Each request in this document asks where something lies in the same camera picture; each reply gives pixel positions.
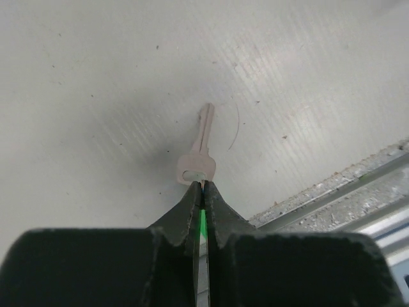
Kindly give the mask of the key with green tag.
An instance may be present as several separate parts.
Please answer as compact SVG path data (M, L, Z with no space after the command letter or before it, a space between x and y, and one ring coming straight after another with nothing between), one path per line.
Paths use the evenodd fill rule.
M199 132L189 153L176 165L177 181L189 188L175 206L178 210L177 241L183 251L183 287L189 306L197 305L201 211L205 207L205 185L214 177L216 162L209 156L208 139L214 114L213 104L205 104L199 115Z

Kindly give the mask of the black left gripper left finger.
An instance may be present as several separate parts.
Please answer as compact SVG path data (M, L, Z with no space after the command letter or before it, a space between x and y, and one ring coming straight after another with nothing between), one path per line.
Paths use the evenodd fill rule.
M2 306L195 306L202 188L151 226L38 228L1 264Z

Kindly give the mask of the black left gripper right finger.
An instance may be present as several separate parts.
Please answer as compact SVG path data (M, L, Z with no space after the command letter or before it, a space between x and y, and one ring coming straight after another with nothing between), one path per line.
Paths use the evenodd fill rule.
M404 306L380 248L351 232L256 229L204 185L210 306Z

